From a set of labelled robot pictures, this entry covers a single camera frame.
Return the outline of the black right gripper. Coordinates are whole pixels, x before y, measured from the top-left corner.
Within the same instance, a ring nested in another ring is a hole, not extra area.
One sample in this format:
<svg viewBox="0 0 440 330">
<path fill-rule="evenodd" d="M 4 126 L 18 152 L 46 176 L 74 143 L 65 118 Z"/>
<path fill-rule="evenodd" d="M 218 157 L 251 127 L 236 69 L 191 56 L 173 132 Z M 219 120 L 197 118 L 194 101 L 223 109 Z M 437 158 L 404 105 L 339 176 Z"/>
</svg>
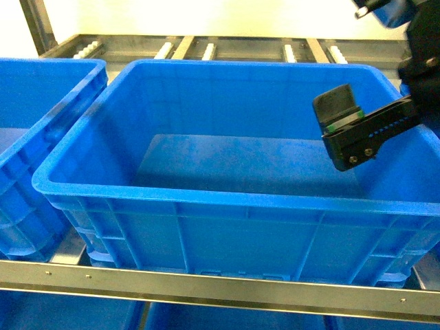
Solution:
<svg viewBox="0 0 440 330">
<path fill-rule="evenodd" d="M 417 126 L 419 116 L 427 127 L 439 128 L 438 1 L 416 5 L 406 36 L 411 57 L 399 65 L 398 73 L 410 96 L 366 116 L 350 84 L 313 99 L 324 145 L 337 170 L 347 171 L 375 158 L 383 143 Z"/>
</svg>

